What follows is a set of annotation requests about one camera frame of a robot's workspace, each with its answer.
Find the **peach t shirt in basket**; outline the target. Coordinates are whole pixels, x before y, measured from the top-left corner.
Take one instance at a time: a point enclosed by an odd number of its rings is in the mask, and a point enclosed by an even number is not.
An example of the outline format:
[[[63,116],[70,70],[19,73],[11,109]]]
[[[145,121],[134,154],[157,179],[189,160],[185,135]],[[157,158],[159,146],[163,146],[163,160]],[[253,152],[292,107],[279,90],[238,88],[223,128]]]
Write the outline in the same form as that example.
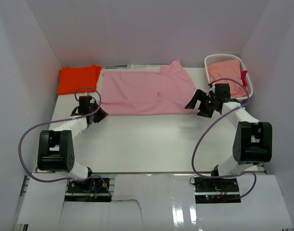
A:
[[[211,82],[218,79],[230,78],[242,84],[239,60],[228,60],[211,64],[207,70]],[[216,82],[216,84],[220,83],[229,84],[231,98],[240,98],[246,96],[244,89],[234,81],[220,80]]]

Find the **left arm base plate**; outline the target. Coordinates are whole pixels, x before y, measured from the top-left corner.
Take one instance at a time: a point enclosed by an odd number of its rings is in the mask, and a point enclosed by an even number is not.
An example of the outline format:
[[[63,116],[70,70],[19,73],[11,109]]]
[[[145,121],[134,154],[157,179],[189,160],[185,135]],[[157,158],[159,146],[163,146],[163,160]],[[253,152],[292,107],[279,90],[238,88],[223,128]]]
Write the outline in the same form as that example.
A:
[[[65,202],[111,202],[111,196],[106,189],[106,186],[108,188],[110,186],[110,179],[103,178],[103,180],[93,178],[84,182],[69,182],[66,189]]]

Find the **aluminium frame rail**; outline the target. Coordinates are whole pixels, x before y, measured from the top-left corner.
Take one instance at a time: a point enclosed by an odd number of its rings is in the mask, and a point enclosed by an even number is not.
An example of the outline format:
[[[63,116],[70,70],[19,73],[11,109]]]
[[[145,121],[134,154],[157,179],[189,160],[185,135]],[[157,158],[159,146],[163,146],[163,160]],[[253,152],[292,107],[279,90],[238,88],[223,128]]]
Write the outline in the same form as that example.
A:
[[[18,223],[18,218],[19,218],[19,214],[20,214],[20,211],[21,211],[21,207],[22,207],[22,204],[23,204],[25,194],[27,192],[27,188],[28,188],[28,185],[29,185],[29,180],[30,180],[29,177],[24,176],[24,180],[23,180],[21,190],[20,190],[20,194],[19,194],[18,208],[16,210],[15,219],[14,219],[14,223],[13,223],[13,227],[12,227],[13,231],[27,231],[28,230],[28,224],[19,224]]]

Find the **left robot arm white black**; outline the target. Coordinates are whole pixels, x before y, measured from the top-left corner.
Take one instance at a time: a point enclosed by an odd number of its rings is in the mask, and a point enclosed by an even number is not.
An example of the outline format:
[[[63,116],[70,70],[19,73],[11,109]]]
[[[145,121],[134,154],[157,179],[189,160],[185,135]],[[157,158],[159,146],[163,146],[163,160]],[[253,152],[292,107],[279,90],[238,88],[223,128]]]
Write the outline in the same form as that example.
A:
[[[75,160],[74,138],[93,123],[99,123],[108,114],[90,95],[79,97],[79,106],[73,109],[71,119],[53,130],[40,133],[37,167],[39,170],[61,173],[78,181],[84,192],[94,188],[91,170]]]

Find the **white plastic basket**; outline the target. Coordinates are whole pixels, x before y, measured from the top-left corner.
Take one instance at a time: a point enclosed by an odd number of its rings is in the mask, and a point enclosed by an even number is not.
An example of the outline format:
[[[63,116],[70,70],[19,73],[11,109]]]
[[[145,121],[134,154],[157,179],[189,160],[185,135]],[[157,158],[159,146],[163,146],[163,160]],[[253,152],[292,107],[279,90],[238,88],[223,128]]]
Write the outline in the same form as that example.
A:
[[[220,81],[220,80],[231,80],[231,81],[234,81],[235,83],[237,83],[238,85],[240,85],[240,86],[244,89],[244,91],[245,91],[245,93],[246,93],[246,96],[245,96],[245,97],[240,97],[240,98],[236,98],[236,99],[239,100],[239,101],[246,100],[248,96],[251,97],[252,94],[253,94],[253,88],[252,88],[252,84],[251,84],[251,81],[250,81],[250,78],[249,78],[248,73],[247,73],[247,75],[246,75],[246,81],[247,81],[247,84],[248,84],[248,85],[247,85],[247,87],[245,87],[245,88],[243,87],[242,84],[240,84],[239,82],[237,82],[237,81],[235,81],[235,80],[233,80],[233,79],[230,79],[230,78],[218,79],[218,80],[215,80],[215,81],[212,81],[212,82],[210,81],[210,78],[209,78],[209,74],[208,74],[208,70],[207,70],[207,68],[208,68],[211,64],[215,64],[215,63],[223,62],[223,61],[228,61],[228,60],[239,60],[241,71],[246,70],[246,68],[245,68],[245,66],[244,66],[244,64],[243,64],[243,62],[242,62],[242,60],[241,60],[239,57],[235,56],[235,55],[231,55],[231,54],[213,54],[213,55],[209,55],[209,56],[207,56],[207,57],[205,58],[205,60],[204,60],[204,65],[205,65],[205,71],[206,71],[207,81],[208,81],[209,84],[210,84],[210,83],[215,83],[215,84],[216,84],[216,82],[218,82],[218,81]]]

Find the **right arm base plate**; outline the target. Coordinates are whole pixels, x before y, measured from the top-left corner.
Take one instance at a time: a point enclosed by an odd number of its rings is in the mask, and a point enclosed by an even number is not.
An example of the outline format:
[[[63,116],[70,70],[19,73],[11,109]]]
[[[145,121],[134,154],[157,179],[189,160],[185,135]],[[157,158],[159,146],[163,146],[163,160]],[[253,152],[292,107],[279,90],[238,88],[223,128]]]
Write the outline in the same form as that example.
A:
[[[210,179],[193,176],[189,183],[194,186],[196,204],[240,203],[240,191],[236,179]]]

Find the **pink t shirt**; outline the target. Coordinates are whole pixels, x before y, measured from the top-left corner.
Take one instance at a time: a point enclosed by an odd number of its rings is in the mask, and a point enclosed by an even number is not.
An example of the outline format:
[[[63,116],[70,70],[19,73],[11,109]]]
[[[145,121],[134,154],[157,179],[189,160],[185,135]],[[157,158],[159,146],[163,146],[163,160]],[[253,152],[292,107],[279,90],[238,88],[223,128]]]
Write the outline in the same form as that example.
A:
[[[110,116],[189,114],[195,89],[179,60],[159,71],[105,71],[101,107]]]

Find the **folded orange t shirt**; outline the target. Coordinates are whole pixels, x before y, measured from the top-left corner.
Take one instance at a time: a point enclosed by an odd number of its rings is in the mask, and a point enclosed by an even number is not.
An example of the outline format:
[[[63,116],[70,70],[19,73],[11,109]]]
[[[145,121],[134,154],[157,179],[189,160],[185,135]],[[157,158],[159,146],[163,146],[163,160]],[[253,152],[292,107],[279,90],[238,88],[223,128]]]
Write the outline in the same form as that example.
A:
[[[57,95],[74,94],[81,87],[97,89],[101,70],[101,66],[94,64],[80,68],[62,67],[59,71]]]

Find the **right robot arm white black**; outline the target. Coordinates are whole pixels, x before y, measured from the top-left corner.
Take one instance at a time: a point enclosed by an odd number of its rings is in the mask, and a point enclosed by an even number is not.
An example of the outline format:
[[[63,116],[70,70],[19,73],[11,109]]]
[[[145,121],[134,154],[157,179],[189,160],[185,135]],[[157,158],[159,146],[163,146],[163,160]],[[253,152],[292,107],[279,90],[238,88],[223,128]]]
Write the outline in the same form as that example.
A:
[[[211,188],[221,192],[228,186],[226,178],[240,176],[251,166],[271,161],[273,128],[269,122],[261,122],[251,116],[240,101],[232,98],[227,83],[210,86],[208,92],[196,90],[185,109],[193,109],[199,102],[198,116],[211,118],[217,111],[221,119],[226,117],[236,128],[232,155],[215,166],[211,173]]]

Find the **magenta cloth in basket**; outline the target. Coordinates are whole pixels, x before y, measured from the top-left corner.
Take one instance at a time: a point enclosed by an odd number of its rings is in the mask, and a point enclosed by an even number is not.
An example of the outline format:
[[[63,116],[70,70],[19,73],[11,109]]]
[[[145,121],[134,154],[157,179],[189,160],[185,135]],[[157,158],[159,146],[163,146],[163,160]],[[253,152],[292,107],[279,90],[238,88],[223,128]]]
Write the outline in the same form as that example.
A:
[[[244,71],[241,71],[241,81],[242,81],[242,84],[243,84],[243,87],[247,87],[247,81],[246,81],[246,75],[247,75],[247,70],[244,70]]]

